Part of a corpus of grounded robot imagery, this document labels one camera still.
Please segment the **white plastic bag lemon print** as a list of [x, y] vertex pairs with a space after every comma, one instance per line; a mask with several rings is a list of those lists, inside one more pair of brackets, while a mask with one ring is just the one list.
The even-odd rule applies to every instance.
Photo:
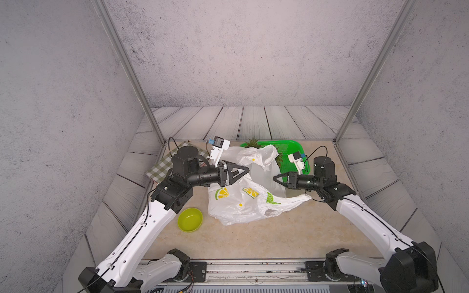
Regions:
[[208, 213], [223, 225], [249, 223], [279, 216], [311, 200], [306, 194], [288, 198], [286, 189], [273, 181], [280, 174], [275, 146], [261, 149], [231, 146], [221, 159], [249, 168], [249, 173], [232, 185], [214, 183], [208, 188]]

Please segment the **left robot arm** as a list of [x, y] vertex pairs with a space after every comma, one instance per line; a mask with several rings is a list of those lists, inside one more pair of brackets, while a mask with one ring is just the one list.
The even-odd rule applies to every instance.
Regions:
[[141, 266], [140, 261], [162, 230], [193, 195], [195, 186], [226, 187], [249, 173], [229, 161], [209, 161], [197, 148], [183, 146], [172, 155], [172, 168], [147, 197], [147, 206], [122, 242], [96, 268], [86, 267], [79, 282], [87, 293], [144, 293], [167, 280], [189, 277], [190, 257], [172, 249]]

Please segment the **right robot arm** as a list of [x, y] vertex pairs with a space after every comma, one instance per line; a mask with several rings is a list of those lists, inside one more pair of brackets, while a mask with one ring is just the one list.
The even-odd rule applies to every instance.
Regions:
[[350, 275], [381, 287], [387, 293], [433, 293], [442, 288], [436, 253], [426, 242], [417, 243], [384, 221], [348, 185], [337, 180], [335, 163], [327, 156], [313, 160], [313, 173], [301, 170], [273, 177], [292, 190], [314, 191], [353, 223], [380, 251], [382, 259], [336, 249], [326, 255], [320, 269], [337, 282]]

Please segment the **pineapple back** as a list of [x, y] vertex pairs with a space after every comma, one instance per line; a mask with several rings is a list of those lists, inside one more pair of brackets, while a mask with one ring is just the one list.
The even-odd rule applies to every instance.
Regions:
[[259, 140], [257, 138], [250, 138], [247, 142], [245, 142], [245, 148], [256, 148], [260, 149], [263, 146], [259, 144]]

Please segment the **pineapple front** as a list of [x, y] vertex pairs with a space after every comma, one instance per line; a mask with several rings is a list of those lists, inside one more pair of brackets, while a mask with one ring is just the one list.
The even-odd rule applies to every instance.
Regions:
[[279, 168], [282, 168], [282, 163], [283, 163], [283, 153], [281, 152], [281, 150], [279, 149], [279, 147], [276, 146], [276, 150], [278, 152], [278, 155], [276, 157], [276, 163], [278, 165]]

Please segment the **pineapple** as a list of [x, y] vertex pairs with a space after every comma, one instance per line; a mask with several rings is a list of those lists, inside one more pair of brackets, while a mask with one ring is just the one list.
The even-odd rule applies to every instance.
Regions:
[[276, 146], [276, 150], [278, 152], [278, 155], [276, 157], [276, 163], [278, 165], [279, 168], [282, 168], [282, 163], [283, 163], [283, 153], [281, 152], [281, 150], [279, 149], [279, 147]]
[[257, 138], [250, 138], [247, 142], [245, 142], [245, 148], [256, 148], [260, 149], [263, 146], [259, 144], [259, 140]]

